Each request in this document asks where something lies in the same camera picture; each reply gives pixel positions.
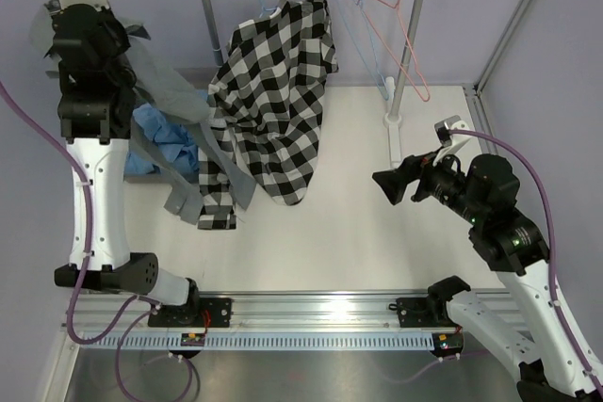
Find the table surface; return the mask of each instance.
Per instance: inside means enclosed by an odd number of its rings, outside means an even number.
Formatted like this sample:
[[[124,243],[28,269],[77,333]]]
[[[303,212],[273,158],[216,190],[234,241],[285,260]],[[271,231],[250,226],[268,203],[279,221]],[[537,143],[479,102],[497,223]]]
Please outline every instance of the table surface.
[[[170,187],[125,184],[132,251],[153,252],[165,269],[204,291],[425,289],[450,275],[475,288],[501,283],[473,250],[469,225],[434,199],[392,206],[372,181],[388,168],[384,100],[370,87],[327,88],[318,167],[305,199],[276,204],[258,186],[233,231],[199,231],[163,209]],[[439,147],[433,125],[460,115],[472,127],[461,87],[432,87],[402,102],[404,155]],[[466,169],[480,152],[458,153]]]

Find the purple cable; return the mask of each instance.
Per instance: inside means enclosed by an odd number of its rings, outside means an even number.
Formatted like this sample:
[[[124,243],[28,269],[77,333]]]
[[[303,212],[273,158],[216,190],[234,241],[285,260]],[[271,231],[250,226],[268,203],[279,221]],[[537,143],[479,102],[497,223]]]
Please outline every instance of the purple cable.
[[[10,110],[12,110],[21,120],[23,120],[29,127],[31,127],[44,140],[46,140],[48,143],[50,143],[50,145],[53,148],[55,148],[58,151],[58,153],[65,158],[65,160],[67,160],[69,162],[69,164],[73,168],[73,171],[77,174],[77,176],[79,177],[79,180],[82,183],[88,182],[86,172],[84,170],[82,170],[80,165],[69,154],[67,149],[61,143],[59,143],[54,137],[52,137],[46,130],[44,130],[39,124],[37,124],[29,115],[27,115],[17,105],[17,103],[8,94],[7,89],[4,86],[4,84],[2,83],[2,81],[0,81],[0,96],[2,96],[2,98],[4,98],[5,102],[7,103],[8,108],[10,108]],[[83,338],[80,338],[77,336],[77,334],[75,333],[75,330],[73,328],[73,314],[75,313],[75,304],[77,303],[77,299],[82,290],[82,285],[84,284],[84,277],[86,276],[88,266],[90,265],[90,251],[92,248],[92,227],[93,227],[92,195],[90,192],[90,186],[82,185],[82,190],[84,191],[84,202],[86,204],[86,233],[85,233],[85,238],[84,238],[84,252],[87,254],[86,254],[86,257],[84,258],[84,260],[82,261],[82,266],[80,268],[80,272],[77,277],[77,281],[75,282],[75,287],[73,288],[71,299],[69,300],[69,308],[67,310],[67,333],[69,334],[69,337],[71,338],[71,340],[74,341],[76,344],[85,346],[85,345],[93,344],[97,341],[100,341],[104,337],[106,337],[109,334],[109,332],[115,327],[117,322],[120,320],[120,317],[122,317],[123,313],[125,312],[125,309],[134,300],[140,299],[142,301],[146,301],[146,302],[150,303],[151,305],[156,305],[157,302],[150,298],[147,298],[147,297],[132,296],[124,302],[122,307],[117,311],[117,313],[116,313],[115,317],[113,318],[113,320],[111,321],[111,323],[108,325],[108,327],[105,329],[105,331],[103,331],[101,334],[99,334],[95,338],[90,338],[90,339],[83,339]],[[146,317],[150,313],[151,312],[148,312],[148,313],[145,313],[145,314],[139,316],[139,318],[137,318],[132,323],[132,325],[130,325],[130,327],[123,334],[122,339],[120,340],[120,343],[118,345],[117,353],[116,353],[116,376],[118,378],[118,384],[120,386],[120,389],[123,391],[123,393],[126,397],[129,397],[130,400],[134,400],[137,402],[141,402],[141,401],[139,401],[136,398],[133,398],[133,396],[127,392],[127,390],[123,386],[123,382],[120,377],[120,372],[119,372],[120,349],[121,349],[121,345],[122,345],[122,342],[123,342],[123,339],[125,338],[125,336],[130,332],[130,330],[142,318]],[[175,399],[174,402],[181,401],[182,399],[184,399],[184,397],[186,397],[188,390],[190,389],[190,385],[192,383],[192,364],[190,362],[188,362],[188,360],[186,360],[185,362],[187,363],[187,366],[188,366],[188,384],[187,384],[187,387],[185,388],[185,391],[177,399]]]
[[[122,354],[123,340],[128,335],[128,333],[132,330],[132,328],[136,326],[136,324],[138,322],[140,322],[145,317],[151,315],[151,313],[152,313],[152,311],[147,311],[146,313],[139,315],[134,320],[134,322],[132,322],[132,324],[127,328],[127,330],[123,332],[122,338],[117,343],[117,351],[115,353],[115,379],[117,380],[117,384],[120,387],[120,390],[122,390],[123,395],[125,395],[129,400],[131,400],[133,402],[144,402],[144,401],[142,399],[138,399],[134,395],[130,394],[130,392],[125,387],[124,381],[122,380],[122,376],[120,374],[120,356]],[[187,386],[185,386],[184,391],[178,397],[173,399],[173,402],[180,402],[181,400],[183,400],[187,396],[188,391],[190,391],[190,386],[192,385],[192,379],[193,379],[192,363],[189,360],[187,360],[186,358],[183,358],[182,360],[187,365],[188,382],[187,382]]]
[[[489,354],[490,354],[490,352],[488,352],[488,350],[478,350],[476,352],[466,352],[466,353],[463,353],[463,354],[460,355],[460,357],[461,358],[483,357],[483,356],[489,355]],[[416,371],[416,373],[414,373],[412,376],[410,376],[408,378],[403,378],[402,380],[398,380],[398,379],[395,379],[395,378],[388,377],[381,369],[379,369],[379,367],[377,366],[377,364],[375,362],[373,362],[373,366],[379,371],[379,373],[381,374],[382,378],[384,380],[386,380],[388,383],[391,383],[391,384],[394,384],[394,385],[408,385],[409,383],[413,383],[414,381],[419,380],[421,377],[423,377],[423,375],[425,373],[427,373],[428,371],[430,371],[431,369],[433,369],[438,364],[442,364],[444,362],[452,362],[452,361],[457,361],[456,356],[446,357],[442,361],[436,360],[434,362],[430,362],[429,364],[426,364],[421,369],[419,369],[418,371]]]
[[[459,129],[453,129],[450,131],[450,133],[452,135],[483,138],[484,140],[491,141],[492,143],[498,145],[500,148],[504,148],[509,153],[514,155],[524,165],[524,167],[526,167],[534,182],[536,183],[536,186],[538,187],[538,192],[540,193],[540,198],[545,208],[546,228],[548,229],[548,246],[550,248],[550,264],[548,266],[548,292],[550,294],[551,300],[553,300],[555,314],[559,318],[559,322],[562,324],[562,328],[565,331],[565,334],[567,335],[567,339],[569,340],[570,344],[572,345],[572,348],[576,352],[576,355],[578,355],[582,366],[584,366],[584,370],[589,373],[589,376],[593,381],[593,384],[596,387],[596,390],[598,391],[599,395],[603,397],[603,386],[601,386],[601,382],[599,381],[597,376],[593,375],[593,367],[589,363],[588,358],[586,358],[586,355],[584,355],[584,352],[580,347],[578,339],[576,339],[576,336],[572,332],[572,329],[569,326],[569,323],[567,322],[567,318],[563,313],[562,307],[555,304],[556,301],[559,301],[559,296],[557,294],[557,243],[555,241],[555,231],[553,229],[553,215],[550,209],[550,203],[548,202],[548,196],[546,195],[545,186],[542,180],[540,179],[540,176],[538,176],[536,169],[531,165],[530,162],[528,162],[528,159],[526,159],[526,157],[524,157],[522,153],[520,153],[510,144],[496,137],[492,137],[481,132],[462,131]]]

